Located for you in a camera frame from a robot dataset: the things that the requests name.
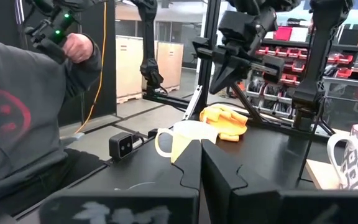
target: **vr controller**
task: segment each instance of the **vr controller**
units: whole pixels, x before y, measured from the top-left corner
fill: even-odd
[[[31,37],[33,47],[62,64],[66,60],[62,49],[67,39],[66,31],[74,22],[79,23],[76,14],[106,1],[108,0],[26,0],[32,5],[32,9],[25,21],[35,9],[47,18],[34,28],[26,27],[24,32]]]

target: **red storage bin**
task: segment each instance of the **red storage bin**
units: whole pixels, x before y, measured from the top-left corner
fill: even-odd
[[[287,51],[287,54],[288,54],[289,57],[298,58],[299,55],[301,54],[301,50],[300,49],[289,48],[288,51]]]
[[[339,56],[332,56],[332,55],[330,55],[330,56],[328,57],[327,63],[335,63],[335,62],[338,61],[338,59],[339,59]]]
[[[277,31],[273,33],[273,39],[289,41],[291,33],[292,27],[278,27]]]
[[[336,74],[337,78],[349,78],[352,75],[352,70],[350,68],[340,68]]]
[[[279,57],[287,57],[288,56],[288,49],[285,48],[277,48],[276,55]]]
[[[303,72],[303,70],[305,69],[305,65],[299,65],[299,63],[297,64],[296,62],[293,62],[291,65],[291,69],[293,72]]]
[[[283,74],[280,82],[289,84],[289,85],[299,84],[298,77],[296,75],[289,75],[289,74]]]
[[[353,60],[353,55],[346,55],[343,57],[338,57],[337,58],[337,62],[338,63],[343,63],[343,64],[348,64]]]
[[[268,55],[276,55],[276,48],[275,47],[267,47],[267,54]]]
[[[299,59],[306,60],[308,58],[308,49],[300,49]]]
[[[269,49],[268,47],[261,47],[258,51],[256,51],[256,54],[259,55],[267,54],[268,49]]]

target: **gray floor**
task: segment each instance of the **gray floor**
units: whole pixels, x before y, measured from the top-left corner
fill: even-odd
[[[179,96],[182,98],[191,98],[195,87],[196,71],[190,69],[183,69],[181,75],[180,89],[173,91],[170,94],[172,96]],[[223,98],[218,95],[209,95],[208,103],[216,101],[226,101],[241,105],[241,102],[237,99]],[[89,133],[83,136],[79,141],[74,142],[70,147],[86,151],[92,154],[96,154],[103,160],[109,159],[108,153],[108,140],[111,136],[118,134],[122,131],[138,131],[144,135],[147,135],[148,131],[154,128],[167,128],[180,121],[183,112],[176,110],[175,108],[155,103],[147,100],[134,100],[128,101],[117,106],[117,117],[105,116],[89,122],[85,127],[85,130],[95,128],[107,123],[116,122],[114,127],[108,126],[107,128],[100,129],[98,131]],[[74,124],[62,128],[62,136],[69,135],[78,129],[80,125]],[[317,154],[311,153],[312,159],[319,161],[327,161],[328,157],[326,152],[318,152]],[[305,179],[310,179],[308,174],[305,174]],[[300,184],[304,189],[312,189],[313,184],[309,182],[301,182]]]

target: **black table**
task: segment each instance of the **black table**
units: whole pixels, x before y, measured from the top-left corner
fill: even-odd
[[[217,145],[232,154],[238,161],[253,167],[257,173],[279,186],[294,189],[298,173],[301,169],[302,158],[305,154],[309,136],[292,135],[249,126],[239,142],[219,141]],[[160,147],[170,150],[172,139],[163,134],[160,137]],[[326,142],[314,141],[309,158],[326,162]],[[120,163],[106,167],[98,173],[84,178],[72,188],[99,191],[106,189],[127,189],[133,185],[152,182],[170,166],[169,158],[157,154],[154,140],[147,141],[138,151]],[[200,223],[208,223],[203,192],[201,194]],[[37,210],[24,216],[20,223],[36,224]]]

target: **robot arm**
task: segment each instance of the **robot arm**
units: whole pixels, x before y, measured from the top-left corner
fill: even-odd
[[[157,15],[158,4],[156,0],[131,0],[131,2],[137,6],[142,19],[143,62],[140,72],[147,80],[147,92],[154,93],[161,87],[164,80],[159,73],[154,54],[154,19]]]
[[[218,30],[224,38],[218,47],[213,47],[207,39],[199,38],[193,42],[197,56],[212,59],[215,72],[209,88],[211,94],[231,86],[250,115],[258,122],[262,117],[251,105],[235,82],[247,78],[251,69],[264,72],[264,78],[278,82],[284,68],[282,58],[266,55],[262,60],[255,57],[267,32],[277,28],[276,12],[290,11],[297,7],[300,0],[229,0],[237,12],[226,11],[219,23]]]

